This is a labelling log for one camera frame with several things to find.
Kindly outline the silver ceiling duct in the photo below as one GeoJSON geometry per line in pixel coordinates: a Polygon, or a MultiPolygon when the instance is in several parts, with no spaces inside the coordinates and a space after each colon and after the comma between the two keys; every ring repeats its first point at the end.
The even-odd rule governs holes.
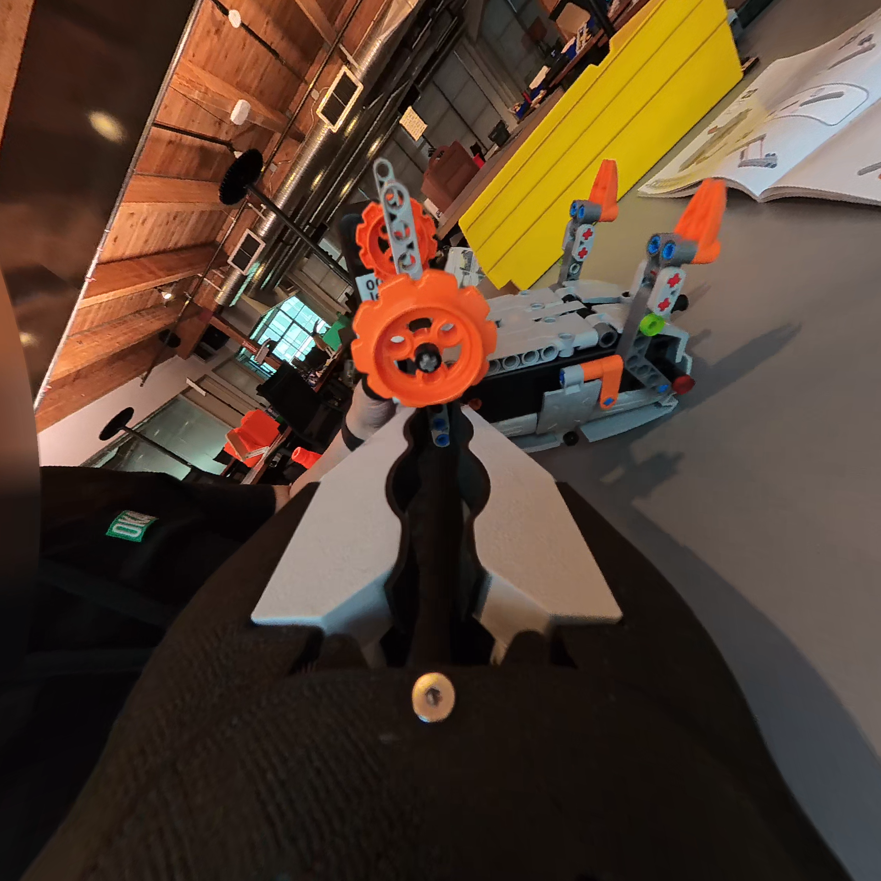
{"type": "MultiPolygon", "coordinates": [[[[270,148],[258,185],[314,245],[320,246],[326,224],[315,216],[319,204],[340,179],[338,170],[346,152],[355,146],[356,132],[365,111],[381,90],[382,77],[393,67],[396,56],[409,54],[407,34],[418,23],[430,2],[344,2],[335,21],[335,38],[319,71],[294,99],[294,113],[288,134],[297,128],[303,139],[287,147],[270,148]]],[[[276,214],[258,206],[258,214],[242,211],[234,234],[248,231],[264,244],[249,270],[229,268],[215,296],[215,311],[236,304],[243,294],[272,292],[284,274],[290,254],[308,256],[303,239],[293,233],[276,214]]]]}

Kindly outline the black round stand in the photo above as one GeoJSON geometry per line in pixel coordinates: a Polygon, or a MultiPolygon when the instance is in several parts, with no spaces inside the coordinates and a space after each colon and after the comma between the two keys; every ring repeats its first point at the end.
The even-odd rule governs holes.
{"type": "Polygon", "coordinates": [[[99,439],[101,441],[110,441],[119,434],[126,434],[131,437],[134,437],[136,440],[141,441],[154,449],[158,450],[164,456],[174,460],[175,462],[183,465],[185,468],[189,470],[197,470],[197,468],[189,463],[183,457],[178,456],[171,450],[166,447],[160,445],[155,440],[150,439],[142,432],[138,431],[133,426],[129,425],[129,422],[134,417],[134,409],[132,407],[128,407],[117,413],[114,417],[112,417],[100,430],[99,439]]]}

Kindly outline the person's left hand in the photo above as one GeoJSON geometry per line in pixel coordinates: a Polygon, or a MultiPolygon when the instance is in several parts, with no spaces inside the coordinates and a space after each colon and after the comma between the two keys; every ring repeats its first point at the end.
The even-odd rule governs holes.
{"type": "Polygon", "coordinates": [[[393,399],[383,398],[375,393],[368,385],[367,377],[363,376],[353,391],[344,421],[355,434],[367,441],[391,421],[397,408],[393,399]]]}

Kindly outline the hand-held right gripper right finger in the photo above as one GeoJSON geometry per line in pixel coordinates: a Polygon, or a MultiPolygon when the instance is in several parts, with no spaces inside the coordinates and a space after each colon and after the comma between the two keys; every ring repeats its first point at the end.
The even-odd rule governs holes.
{"type": "Polygon", "coordinates": [[[485,584],[474,618],[500,664],[518,633],[611,624],[621,610],[550,473],[469,407],[468,451],[489,481],[473,525],[485,584]]]}

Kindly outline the yellow plastic bin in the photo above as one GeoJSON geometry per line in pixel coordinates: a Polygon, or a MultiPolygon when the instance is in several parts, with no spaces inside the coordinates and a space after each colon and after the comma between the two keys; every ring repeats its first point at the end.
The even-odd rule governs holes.
{"type": "Polygon", "coordinates": [[[561,257],[603,160],[628,192],[740,81],[727,15],[723,1],[649,2],[544,115],[459,221],[496,288],[528,288],[561,257]]]}

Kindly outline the grey orange building-block robot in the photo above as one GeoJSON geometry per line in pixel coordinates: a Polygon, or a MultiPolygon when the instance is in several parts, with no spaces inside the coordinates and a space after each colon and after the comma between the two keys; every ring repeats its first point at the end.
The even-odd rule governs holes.
{"type": "Polygon", "coordinates": [[[718,258],[727,186],[699,184],[673,231],[653,234],[627,286],[583,279],[597,226],[618,215],[618,168],[604,160],[575,200],[558,279],[490,301],[498,329],[483,380],[463,397],[502,435],[534,453],[600,441],[666,417],[695,386],[686,268],[718,258]]]}

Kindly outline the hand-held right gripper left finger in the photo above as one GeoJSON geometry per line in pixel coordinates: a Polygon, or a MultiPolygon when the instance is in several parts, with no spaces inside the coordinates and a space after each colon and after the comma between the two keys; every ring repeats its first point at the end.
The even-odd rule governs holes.
{"type": "Polygon", "coordinates": [[[409,446],[404,429],[413,415],[396,413],[317,484],[251,614],[254,624],[343,633],[368,665],[385,665],[380,640],[392,617],[384,588],[402,538],[387,481],[409,446]]]}

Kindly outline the brown cardboard box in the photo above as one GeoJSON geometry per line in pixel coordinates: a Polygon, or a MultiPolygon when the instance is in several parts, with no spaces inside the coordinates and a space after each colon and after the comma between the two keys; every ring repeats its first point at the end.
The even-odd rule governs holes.
{"type": "Polygon", "coordinates": [[[441,212],[445,212],[478,174],[479,165],[458,141],[438,147],[428,162],[422,193],[441,212]]]}

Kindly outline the black tripod stand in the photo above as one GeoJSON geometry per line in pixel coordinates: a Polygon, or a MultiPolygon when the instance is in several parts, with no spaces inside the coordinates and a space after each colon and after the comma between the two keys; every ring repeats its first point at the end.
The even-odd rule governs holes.
{"type": "Polygon", "coordinates": [[[289,217],[268,195],[262,193],[256,186],[262,174],[262,155],[257,149],[244,151],[239,155],[226,170],[226,173],[218,187],[218,197],[222,204],[238,204],[246,198],[253,196],[264,206],[279,222],[290,230],[328,270],[334,275],[349,282],[347,271],[331,258],[331,256],[313,241],[307,232],[289,217]]]}

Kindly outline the white instruction booklet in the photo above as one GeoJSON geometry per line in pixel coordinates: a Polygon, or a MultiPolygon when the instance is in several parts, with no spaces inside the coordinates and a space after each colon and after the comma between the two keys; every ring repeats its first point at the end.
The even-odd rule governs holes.
{"type": "Polygon", "coordinates": [[[880,12],[774,61],[640,188],[692,195],[721,179],[766,203],[810,197],[880,204],[880,12]]]}

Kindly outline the white printed card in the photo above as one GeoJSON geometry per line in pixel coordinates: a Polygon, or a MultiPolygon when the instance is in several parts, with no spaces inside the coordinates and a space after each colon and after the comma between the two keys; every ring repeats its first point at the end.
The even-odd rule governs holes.
{"type": "Polygon", "coordinates": [[[485,273],[471,248],[450,247],[444,270],[454,276],[460,287],[476,287],[485,279],[485,273]]]}

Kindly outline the window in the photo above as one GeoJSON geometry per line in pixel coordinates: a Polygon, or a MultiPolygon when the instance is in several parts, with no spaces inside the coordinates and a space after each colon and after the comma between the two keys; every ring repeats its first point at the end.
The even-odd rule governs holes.
{"type": "Polygon", "coordinates": [[[292,296],[271,308],[254,327],[249,339],[258,346],[274,341],[274,356],[294,363],[302,361],[315,348],[313,333],[323,335],[330,326],[306,303],[292,296]]]}

